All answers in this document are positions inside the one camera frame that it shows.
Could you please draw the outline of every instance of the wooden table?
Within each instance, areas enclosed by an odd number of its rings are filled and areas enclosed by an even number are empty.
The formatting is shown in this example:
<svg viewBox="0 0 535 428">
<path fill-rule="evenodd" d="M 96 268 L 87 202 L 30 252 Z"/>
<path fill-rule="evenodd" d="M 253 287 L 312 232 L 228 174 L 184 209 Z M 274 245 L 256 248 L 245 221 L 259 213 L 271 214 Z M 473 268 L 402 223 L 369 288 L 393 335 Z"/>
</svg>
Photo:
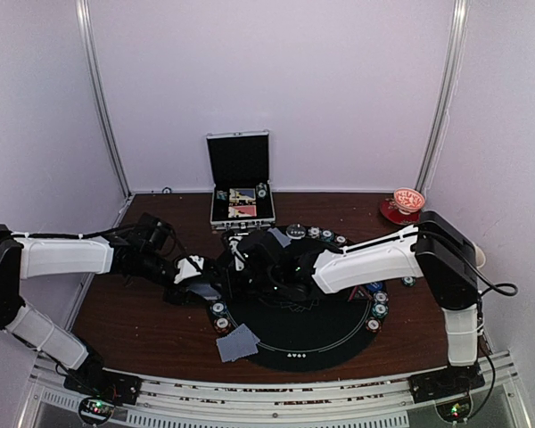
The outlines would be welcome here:
<svg viewBox="0 0 535 428">
<path fill-rule="evenodd" d="M 277 193 L 277 224 L 317 225 L 365 241 L 397 229 L 378 212 L 385 196 Z M 123 223 L 150 212 L 174 226 L 189 252 L 217 257 L 222 245 L 210 230 L 210 198 L 202 193 L 138 195 Z M 341 366 L 312 373 L 279 372 L 245 359 L 223 364 L 204 307 L 164 303 L 162 289 L 143 279 L 127 287 L 124 283 L 120 276 L 98 276 L 74 326 L 74 333 L 104 356 L 108 368 L 210 382 L 290 383 L 395 375 L 447 362 L 443 315 L 422 280 L 414 288 L 391 281 L 388 322 L 371 346 Z"/>
</svg>

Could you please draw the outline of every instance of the blue poker chip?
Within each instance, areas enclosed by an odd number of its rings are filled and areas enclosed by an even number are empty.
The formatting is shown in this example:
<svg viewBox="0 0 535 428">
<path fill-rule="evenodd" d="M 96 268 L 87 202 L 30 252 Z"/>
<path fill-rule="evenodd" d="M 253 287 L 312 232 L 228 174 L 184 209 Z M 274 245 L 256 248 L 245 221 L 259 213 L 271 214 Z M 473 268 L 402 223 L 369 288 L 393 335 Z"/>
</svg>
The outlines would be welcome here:
<svg viewBox="0 0 535 428">
<path fill-rule="evenodd" d="M 383 289 L 384 283 L 379 281 L 377 283 L 368 283 L 365 284 L 365 288 L 370 292 L 379 292 Z"/>
</svg>

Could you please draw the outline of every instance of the red saucer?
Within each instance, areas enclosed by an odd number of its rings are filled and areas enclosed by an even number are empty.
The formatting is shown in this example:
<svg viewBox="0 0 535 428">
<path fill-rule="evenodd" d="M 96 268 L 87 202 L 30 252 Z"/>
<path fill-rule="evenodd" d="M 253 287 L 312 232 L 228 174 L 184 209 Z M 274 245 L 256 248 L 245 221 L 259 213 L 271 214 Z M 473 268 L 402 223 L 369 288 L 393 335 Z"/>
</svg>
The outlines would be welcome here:
<svg viewBox="0 0 535 428">
<path fill-rule="evenodd" d="M 381 202 L 381 214 L 395 225 L 414 225 L 420 220 L 420 211 L 411 214 L 402 214 L 392 198 L 387 198 Z"/>
</svg>

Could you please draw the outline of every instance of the case lid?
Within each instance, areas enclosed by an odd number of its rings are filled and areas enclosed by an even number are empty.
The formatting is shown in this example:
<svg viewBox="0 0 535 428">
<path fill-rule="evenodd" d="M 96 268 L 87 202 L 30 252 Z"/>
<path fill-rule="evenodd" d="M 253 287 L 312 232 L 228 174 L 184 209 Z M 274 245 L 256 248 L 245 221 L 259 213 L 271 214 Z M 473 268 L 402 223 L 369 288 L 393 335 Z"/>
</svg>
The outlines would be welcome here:
<svg viewBox="0 0 535 428">
<path fill-rule="evenodd" d="M 269 131 L 208 134 L 206 140 L 217 185 L 269 180 Z"/>
</svg>

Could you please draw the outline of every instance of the red patterned bowl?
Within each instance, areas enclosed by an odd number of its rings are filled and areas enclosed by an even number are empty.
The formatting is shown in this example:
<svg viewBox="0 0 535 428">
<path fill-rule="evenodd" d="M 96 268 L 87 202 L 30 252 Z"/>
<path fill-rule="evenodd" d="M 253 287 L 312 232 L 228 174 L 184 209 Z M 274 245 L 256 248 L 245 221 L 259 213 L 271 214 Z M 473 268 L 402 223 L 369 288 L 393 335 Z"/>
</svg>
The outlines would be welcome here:
<svg viewBox="0 0 535 428">
<path fill-rule="evenodd" d="M 416 190 L 403 187 L 394 191 L 394 203 L 402 214 L 411 214 L 419 211 L 426 199 Z"/>
</svg>

